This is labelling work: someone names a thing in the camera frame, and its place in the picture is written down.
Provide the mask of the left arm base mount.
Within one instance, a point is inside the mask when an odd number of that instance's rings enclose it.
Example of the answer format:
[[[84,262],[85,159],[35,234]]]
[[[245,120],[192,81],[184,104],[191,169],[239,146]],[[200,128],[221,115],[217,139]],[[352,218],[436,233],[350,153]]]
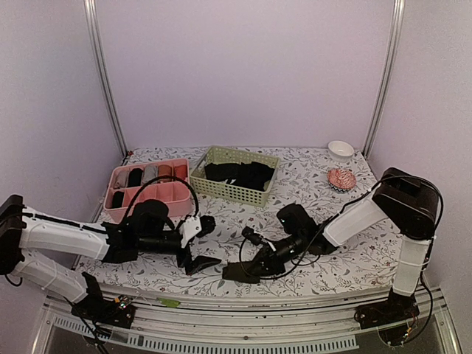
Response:
[[[87,285],[86,297],[72,305],[72,315],[95,324],[130,329],[136,312],[133,299],[126,295],[119,295],[113,300],[105,299],[96,278],[86,272],[82,275]]]

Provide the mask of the dark green underwear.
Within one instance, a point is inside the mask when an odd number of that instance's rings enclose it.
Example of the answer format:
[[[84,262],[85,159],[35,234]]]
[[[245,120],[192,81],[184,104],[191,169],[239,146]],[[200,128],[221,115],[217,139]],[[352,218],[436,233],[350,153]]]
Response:
[[[259,277],[246,274],[239,263],[228,263],[222,270],[222,279],[245,284],[258,284]]]

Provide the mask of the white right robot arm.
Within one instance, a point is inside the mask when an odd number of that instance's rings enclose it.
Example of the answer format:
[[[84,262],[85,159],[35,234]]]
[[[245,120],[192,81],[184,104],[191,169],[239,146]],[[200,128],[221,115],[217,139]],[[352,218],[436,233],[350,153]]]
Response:
[[[299,204],[284,206],[277,218],[287,237],[275,242],[246,227],[245,240],[262,247],[253,260],[239,260],[242,282],[278,280],[287,275],[285,264],[300,263],[307,254],[326,255],[381,221],[389,221],[402,236],[392,283],[395,294],[381,306],[381,315],[396,322],[410,308],[408,296],[417,287],[444,210],[439,189],[424,178],[390,167],[370,191],[346,203],[327,220],[316,223]]]

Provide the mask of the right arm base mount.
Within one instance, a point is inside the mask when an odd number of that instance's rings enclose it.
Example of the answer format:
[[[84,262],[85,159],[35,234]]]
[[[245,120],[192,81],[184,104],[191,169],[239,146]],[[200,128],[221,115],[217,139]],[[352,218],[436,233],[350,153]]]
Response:
[[[359,323],[361,329],[413,319],[420,314],[415,291],[416,286],[412,291],[407,292],[392,286],[385,300],[356,307],[353,318]]]

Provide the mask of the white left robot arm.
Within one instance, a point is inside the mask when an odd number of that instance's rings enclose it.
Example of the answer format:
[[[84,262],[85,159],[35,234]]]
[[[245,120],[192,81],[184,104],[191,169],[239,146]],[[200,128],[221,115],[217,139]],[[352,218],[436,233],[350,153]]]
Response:
[[[103,263],[120,264],[142,252],[170,254],[178,267],[193,275],[220,263],[218,258],[193,257],[190,241],[215,229],[211,216],[187,216],[174,224],[166,204],[158,200],[138,203],[119,223],[79,223],[43,215],[11,195],[1,205],[1,274],[27,279],[78,304],[94,320],[110,312],[96,279],[56,263],[41,250],[78,254]]]

